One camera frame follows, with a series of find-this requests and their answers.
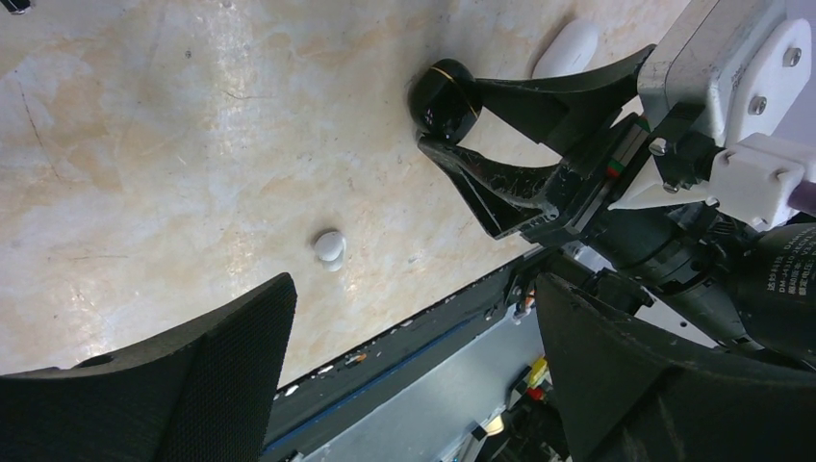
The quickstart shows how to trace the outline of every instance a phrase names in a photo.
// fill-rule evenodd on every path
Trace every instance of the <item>white plastic piece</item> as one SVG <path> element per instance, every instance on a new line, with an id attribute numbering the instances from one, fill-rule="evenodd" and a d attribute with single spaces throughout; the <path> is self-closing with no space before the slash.
<path id="1" fill-rule="evenodd" d="M 649 209 L 690 204 L 703 201 L 707 197 L 708 192 L 705 190 L 705 185 L 694 187 L 691 191 L 680 189 L 674 194 L 666 192 L 663 189 L 663 178 L 657 169 L 657 163 L 653 157 L 650 157 L 635 176 L 629 189 L 624 192 L 617 202 L 609 206 L 609 210 Z"/>
<path id="2" fill-rule="evenodd" d="M 599 30 L 593 22 L 576 19 L 564 26 L 533 69 L 533 79 L 583 72 L 598 48 Z"/>
<path id="3" fill-rule="evenodd" d="M 788 51 L 797 48 L 802 50 L 801 57 L 790 65 Z M 810 23 L 796 19 L 777 26 L 740 77 L 728 118 L 726 146 L 753 133 L 774 133 L 810 80 L 812 55 Z M 762 114 L 752 107 L 758 98 L 767 101 Z"/>
<path id="4" fill-rule="evenodd" d="M 320 236 L 315 242 L 315 254 L 327 270 L 334 272 L 342 268 L 345 258 L 343 233 L 330 231 Z"/>
<path id="5" fill-rule="evenodd" d="M 767 231 L 796 215 L 788 198 L 814 178 L 816 149 L 754 134 L 717 155 L 708 193 L 724 214 Z"/>
<path id="6" fill-rule="evenodd" d="M 711 177 L 691 191 L 670 194 L 654 159 L 649 159 L 613 209 L 646 209 L 705 201 L 720 212 L 767 231 L 797 211 L 788 207 L 791 192 L 802 181 L 816 182 L 816 148 L 762 134 L 724 150 L 714 158 Z"/>

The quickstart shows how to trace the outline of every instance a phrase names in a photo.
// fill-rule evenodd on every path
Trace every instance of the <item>screw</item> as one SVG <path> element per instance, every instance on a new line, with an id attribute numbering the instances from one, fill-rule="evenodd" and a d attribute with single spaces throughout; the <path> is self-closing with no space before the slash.
<path id="1" fill-rule="evenodd" d="M 680 188 L 671 184 L 671 183 L 663 183 L 663 191 L 669 194 L 677 194 L 680 191 Z"/>
<path id="2" fill-rule="evenodd" d="M 669 152 L 669 142 L 662 138 L 655 138 L 649 145 L 649 151 L 657 156 L 665 156 Z"/>
<path id="3" fill-rule="evenodd" d="M 784 60 L 785 67 L 796 67 L 796 64 L 802 60 L 802 49 L 788 48 L 788 51 L 785 52 Z"/>
<path id="4" fill-rule="evenodd" d="M 751 100 L 751 105 L 748 107 L 749 114 L 761 116 L 768 107 L 768 98 L 765 96 L 757 96 Z"/>
<path id="5" fill-rule="evenodd" d="M 771 173 L 771 179 L 772 180 L 777 180 L 777 181 L 782 181 L 782 175 L 784 175 L 787 172 L 788 172 L 788 170 L 786 170 L 784 168 L 780 168 L 778 170 L 775 170 L 773 173 Z"/>

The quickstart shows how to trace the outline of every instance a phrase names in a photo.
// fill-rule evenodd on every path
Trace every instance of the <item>black ball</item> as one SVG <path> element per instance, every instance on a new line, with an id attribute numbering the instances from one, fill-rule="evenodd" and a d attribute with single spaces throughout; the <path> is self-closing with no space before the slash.
<path id="1" fill-rule="evenodd" d="M 471 72 L 457 61 L 433 64 L 408 96 L 411 117 L 420 130 L 438 140 L 461 141 L 482 110 L 475 82 Z"/>

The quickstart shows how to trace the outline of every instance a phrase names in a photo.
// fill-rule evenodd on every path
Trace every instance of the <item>black padded panel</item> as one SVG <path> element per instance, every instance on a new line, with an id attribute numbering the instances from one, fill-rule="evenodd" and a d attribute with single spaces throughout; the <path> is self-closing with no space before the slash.
<path id="1" fill-rule="evenodd" d="M 813 458 L 816 374 L 693 344 L 553 275 L 536 301 L 576 462 Z"/>
<path id="2" fill-rule="evenodd" d="M 258 460 L 294 302 L 292 284 L 266 291 L 204 336 L 157 460 Z"/>
<path id="3" fill-rule="evenodd" d="M 295 301 L 282 274 L 74 369 L 0 377 L 0 460 L 257 460 Z"/>

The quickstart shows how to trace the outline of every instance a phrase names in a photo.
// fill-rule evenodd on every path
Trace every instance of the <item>table surface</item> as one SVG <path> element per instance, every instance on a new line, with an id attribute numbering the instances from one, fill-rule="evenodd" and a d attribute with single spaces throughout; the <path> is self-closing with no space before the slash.
<path id="1" fill-rule="evenodd" d="M 0 14 L 0 373 L 71 367 L 274 275 L 299 292 L 281 383 L 530 248 L 493 241 L 416 148 L 443 57 L 528 77 L 574 17 L 607 64 L 688 0 L 77 0 Z M 485 112 L 464 145 L 557 158 Z M 336 273 L 310 244 L 348 238 Z"/>

